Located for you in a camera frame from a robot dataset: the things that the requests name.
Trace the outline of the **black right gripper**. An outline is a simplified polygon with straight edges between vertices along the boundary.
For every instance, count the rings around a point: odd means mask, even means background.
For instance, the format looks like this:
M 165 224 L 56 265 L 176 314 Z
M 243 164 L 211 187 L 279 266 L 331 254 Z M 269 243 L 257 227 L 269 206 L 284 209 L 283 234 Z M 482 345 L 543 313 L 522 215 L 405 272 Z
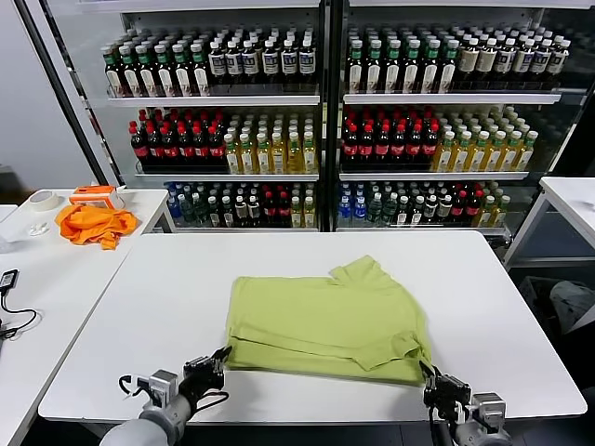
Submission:
M 440 418 L 458 418 L 464 415 L 471 398 L 471 387 L 458 378 L 442 374 L 435 365 L 430 367 L 419 361 L 419 367 L 424 378 L 424 404 L 436 410 Z

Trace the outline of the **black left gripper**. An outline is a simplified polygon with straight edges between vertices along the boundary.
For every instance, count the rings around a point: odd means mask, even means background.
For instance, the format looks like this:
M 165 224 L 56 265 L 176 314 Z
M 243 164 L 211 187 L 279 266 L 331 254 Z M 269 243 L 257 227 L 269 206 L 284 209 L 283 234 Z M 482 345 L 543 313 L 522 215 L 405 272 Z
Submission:
M 192 409 L 208 409 L 227 399 L 224 387 L 224 369 L 231 354 L 231 346 L 217 349 L 210 357 L 187 361 L 178 393 Z

